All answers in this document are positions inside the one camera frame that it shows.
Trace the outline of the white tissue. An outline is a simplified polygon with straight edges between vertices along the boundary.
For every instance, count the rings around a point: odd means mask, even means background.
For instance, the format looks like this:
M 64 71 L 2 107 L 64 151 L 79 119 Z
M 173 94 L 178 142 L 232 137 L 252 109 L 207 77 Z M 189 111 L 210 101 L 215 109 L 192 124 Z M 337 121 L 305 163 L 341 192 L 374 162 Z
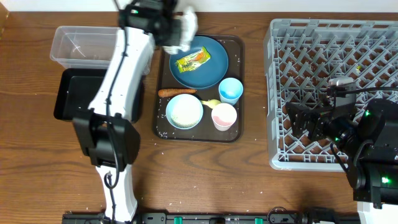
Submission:
M 181 16 L 175 17 L 182 23 L 180 45 L 164 46 L 163 49 L 170 55 L 175 55 L 179 51 L 187 52 L 190 50 L 191 42 L 198 30 L 197 15 L 193 6 L 187 6 Z

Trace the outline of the green yellow snack wrapper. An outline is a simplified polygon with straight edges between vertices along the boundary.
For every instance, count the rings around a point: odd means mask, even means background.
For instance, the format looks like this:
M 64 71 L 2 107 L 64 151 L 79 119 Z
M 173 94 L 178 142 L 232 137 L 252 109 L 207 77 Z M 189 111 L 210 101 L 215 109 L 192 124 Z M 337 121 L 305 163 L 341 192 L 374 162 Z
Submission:
M 191 72 L 206 63 L 210 58 L 210 53 L 205 47 L 202 47 L 200 50 L 178 59 L 175 65 L 180 73 Z

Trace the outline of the pink cup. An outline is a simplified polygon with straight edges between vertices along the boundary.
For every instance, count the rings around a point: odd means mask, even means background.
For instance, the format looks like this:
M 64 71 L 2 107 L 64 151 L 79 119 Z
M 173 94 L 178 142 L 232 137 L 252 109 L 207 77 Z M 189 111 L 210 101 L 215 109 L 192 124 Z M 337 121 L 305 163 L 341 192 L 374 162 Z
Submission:
M 220 103 L 211 112 L 211 118 L 215 128 L 226 131 L 236 122 L 238 114 L 236 109 L 228 103 Z

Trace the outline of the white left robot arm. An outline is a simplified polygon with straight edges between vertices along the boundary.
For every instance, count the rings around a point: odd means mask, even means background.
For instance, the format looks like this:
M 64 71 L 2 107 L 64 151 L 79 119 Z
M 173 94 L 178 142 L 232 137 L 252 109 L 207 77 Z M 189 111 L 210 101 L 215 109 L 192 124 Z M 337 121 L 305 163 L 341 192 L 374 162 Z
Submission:
M 176 1 L 132 1 L 119 10 L 113 56 L 87 109 L 78 110 L 73 127 L 83 154 L 101 177 L 106 199 L 98 223 L 131 223 L 137 209 L 132 164 L 140 135 L 131 124 L 143 74 L 156 47 L 170 54 L 190 49 L 197 15 L 187 6 L 176 15 Z

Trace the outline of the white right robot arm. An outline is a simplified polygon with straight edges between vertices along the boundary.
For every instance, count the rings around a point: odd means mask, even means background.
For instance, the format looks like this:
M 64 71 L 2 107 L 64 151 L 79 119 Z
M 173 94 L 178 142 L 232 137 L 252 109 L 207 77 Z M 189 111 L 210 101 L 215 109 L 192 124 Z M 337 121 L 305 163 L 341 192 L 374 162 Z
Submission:
M 371 100 L 358 124 L 353 100 L 310 109 L 286 104 L 294 136 L 304 131 L 311 141 L 329 139 L 331 151 L 353 189 L 361 223 L 397 223 L 397 103 Z

